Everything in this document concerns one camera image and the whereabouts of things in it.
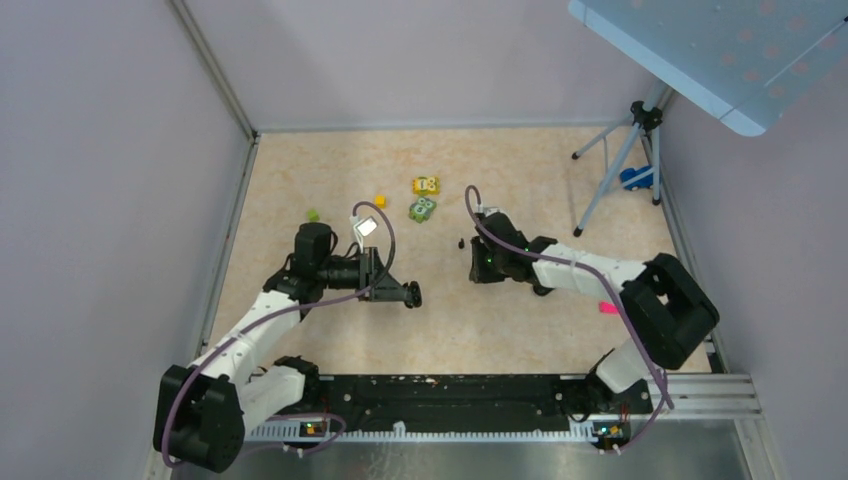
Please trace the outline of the black earbud charging case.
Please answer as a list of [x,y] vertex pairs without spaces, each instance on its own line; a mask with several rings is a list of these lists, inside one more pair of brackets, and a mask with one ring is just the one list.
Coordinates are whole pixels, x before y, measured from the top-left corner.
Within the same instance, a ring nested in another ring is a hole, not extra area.
[[417,281],[410,281],[403,285],[405,289],[404,305],[408,309],[420,308],[423,303],[422,290]]

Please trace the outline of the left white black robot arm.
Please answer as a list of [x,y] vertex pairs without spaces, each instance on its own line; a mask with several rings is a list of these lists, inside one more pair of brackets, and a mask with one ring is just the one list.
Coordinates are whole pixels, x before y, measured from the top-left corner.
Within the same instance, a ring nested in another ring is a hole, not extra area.
[[337,255],[338,237],[324,223],[302,224],[283,268],[261,287],[253,305],[222,339],[188,366],[162,376],[153,447],[168,467],[184,463],[221,473],[237,458],[248,433],[286,407],[308,413],[319,404],[311,364],[297,359],[259,366],[271,348],[307,314],[341,300],[399,302],[414,309],[423,295],[415,282],[391,276],[374,247]]

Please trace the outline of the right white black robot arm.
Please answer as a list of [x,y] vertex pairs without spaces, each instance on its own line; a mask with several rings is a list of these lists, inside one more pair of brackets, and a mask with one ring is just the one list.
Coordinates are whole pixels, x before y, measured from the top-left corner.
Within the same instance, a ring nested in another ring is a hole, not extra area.
[[713,331],[720,315],[680,260],[668,253],[639,262],[571,248],[553,238],[527,239],[498,209],[472,216],[474,283],[511,279],[539,296],[572,290],[613,304],[630,335],[589,373],[589,404],[612,412],[636,382],[677,370]]

